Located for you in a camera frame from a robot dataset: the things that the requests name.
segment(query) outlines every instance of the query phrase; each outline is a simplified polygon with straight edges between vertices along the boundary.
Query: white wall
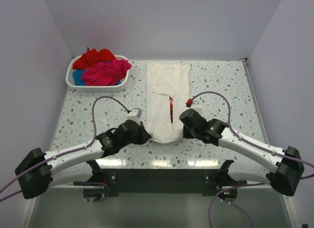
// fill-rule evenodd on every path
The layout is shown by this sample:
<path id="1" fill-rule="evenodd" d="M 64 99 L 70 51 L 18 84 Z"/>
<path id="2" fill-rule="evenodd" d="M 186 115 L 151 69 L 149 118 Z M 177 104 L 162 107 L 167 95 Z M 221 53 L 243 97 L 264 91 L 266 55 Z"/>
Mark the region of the white wall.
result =
<path id="1" fill-rule="evenodd" d="M 70 54 L 43 0 L 0 0 L 0 187 L 33 148 L 49 150 Z M 19 190 L 13 184 L 1 197 Z M 0 203 L 0 227 L 18 226 L 26 201 Z"/>
<path id="2" fill-rule="evenodd" d="M 282 0 L 249 58 L 249 72 L 272 144 L 314 162 L 314 0 Z M 306 168 L 304 175 L 313 173 Z M 314 178 L 294 197 L 301 222 L 314 226 Z"/>
<path id="3" fill-rule="evenodd" d="M 280 0 L 44 0 L 72 56 L 248 57 Z"/>

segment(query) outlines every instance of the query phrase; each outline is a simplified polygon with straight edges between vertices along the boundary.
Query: pile of clothes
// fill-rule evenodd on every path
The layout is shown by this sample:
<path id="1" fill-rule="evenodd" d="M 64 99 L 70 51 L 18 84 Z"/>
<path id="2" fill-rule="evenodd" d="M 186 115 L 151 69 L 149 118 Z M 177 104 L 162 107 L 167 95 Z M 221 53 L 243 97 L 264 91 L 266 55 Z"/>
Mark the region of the pile of clothes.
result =
<path id="1" fill-rule="evenodd" d="M 108 49 L 87 48 L 73 64 L 73 79 L 77 86 L 119 85 L 131 67 L 127 60 L 117 60 Z"/>

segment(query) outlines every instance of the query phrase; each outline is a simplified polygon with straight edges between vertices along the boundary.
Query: pink cloth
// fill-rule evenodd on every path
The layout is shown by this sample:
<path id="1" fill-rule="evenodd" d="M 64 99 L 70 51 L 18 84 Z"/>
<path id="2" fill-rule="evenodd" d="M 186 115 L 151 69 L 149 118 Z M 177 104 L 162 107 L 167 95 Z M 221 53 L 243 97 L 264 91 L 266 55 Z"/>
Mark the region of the pink cloth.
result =
<path id="1" fill-rule="evenodd" d="M 88 68 L 81 79 L 87 86 L 113 86 L 127 75 L 127 70 L 131 67 L 127 60 L 99 62 Z"/>

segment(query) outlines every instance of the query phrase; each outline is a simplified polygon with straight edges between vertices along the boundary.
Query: tabletop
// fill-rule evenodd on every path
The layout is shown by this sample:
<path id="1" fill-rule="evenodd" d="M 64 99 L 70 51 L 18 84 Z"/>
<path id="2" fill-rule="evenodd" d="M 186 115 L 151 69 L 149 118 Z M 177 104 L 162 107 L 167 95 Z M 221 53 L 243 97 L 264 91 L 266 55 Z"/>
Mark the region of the tabletop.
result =
<path id="1" fill-rule="evenodd" d="M 93 137 L 91 117 L 92 103 L 97 97 L 109 95 L 117 98 L 128 109 L 139 107 L 146 122 L 146 66 L 148 63 L 183 64 L 191 67 L 191 97 L 203 91 L 215 91 L 230 102 L 231 120 L 235 129 L 243 134 L 263 141 L 258 115 L 252 100 L 250 86 L 241 61 L 149 61 L 130 60 L 129 80 L 119 93 L 83 93 L 69 88 L 52 143 L 51 151 L 65 149 L 86 142 Z M 203 117 L 227 121 L 227 105 L 213 94 L 202 95 Z M 118 127 L 126 120 L 127 113 L 112 101 L 102 99 L 95 107 L 97 133 Z M 135 169 L 217 169 L 227 160 L 233 159 L 237 165 L 256 166 L 254 161 L 229 149 L 204 144 L 196 139 L 159 144 L 149 141 L 144 145 L 128 145 L 119 153 L 98 159 L 102 168 Z"/>

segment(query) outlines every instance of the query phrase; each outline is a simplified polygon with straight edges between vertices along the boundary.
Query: white plastic basket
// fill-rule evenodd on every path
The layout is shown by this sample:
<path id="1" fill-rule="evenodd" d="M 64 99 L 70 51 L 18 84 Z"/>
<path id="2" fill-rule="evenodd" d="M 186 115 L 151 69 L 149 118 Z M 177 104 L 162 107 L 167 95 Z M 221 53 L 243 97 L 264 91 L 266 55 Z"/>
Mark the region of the white plastic basket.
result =
<path id="1" fill-rule="evenodd" d="M 75 88 L 79 92 L 121 92 L 123 90 L 123 87 L 125 86 L 125 84 L 128 81 L 130 70 L 127 71 L 126 77 L 121 80 L 121 84 L 116 85 L 116 86 L 76 86 L 74 83 L 73 76 L 72 76 L 72 73 L 74 71 L 72 67 L 73 67 L 73 63 L 76 60 L 78 60 L 80 57 L 81 57 L 81 55 L 78 57 L 75 57 L 71 61 L 70 65 L 68 67 L 68 71 L 67 71 L 67 74 L 65 76 L 65 81 L 67 82 L 67 84 L 70 87 Z M 118 60 L 128 60 L 126 57 L 121 56 L 121 55 L 115 55 L 115 57 Z"/>

